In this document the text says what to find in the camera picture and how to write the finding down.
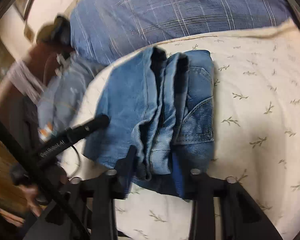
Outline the person left hand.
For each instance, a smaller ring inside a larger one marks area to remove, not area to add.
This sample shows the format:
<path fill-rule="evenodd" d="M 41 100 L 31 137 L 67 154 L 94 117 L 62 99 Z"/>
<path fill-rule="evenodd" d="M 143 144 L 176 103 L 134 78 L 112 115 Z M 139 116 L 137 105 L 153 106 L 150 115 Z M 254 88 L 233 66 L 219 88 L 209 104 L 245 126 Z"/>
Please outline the person left hand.
<path fill-rule="evenodd" d="M 69 180 L 67 178 L 66 171 L 60 166 L 54 166 L 50 168 L 47 172 L 47 176 L 52 175 L 53 178 L 57 179 L 57 182 L 65 185 Z M 39 217 L 42 214 L 42 207 L 38 204 L 37 198 L 40 194 L 44 195 L 51 193 L 51 186 L 42 185 L 42 183 L 38 186 L 37 184 L 31 184 L 28 186 L 19 185 L 19 189 L 24 194 L 24 197 L 27 200 L 27 206 L 31 210 L 31 212 L 35 215 L 35 217 Z"/>

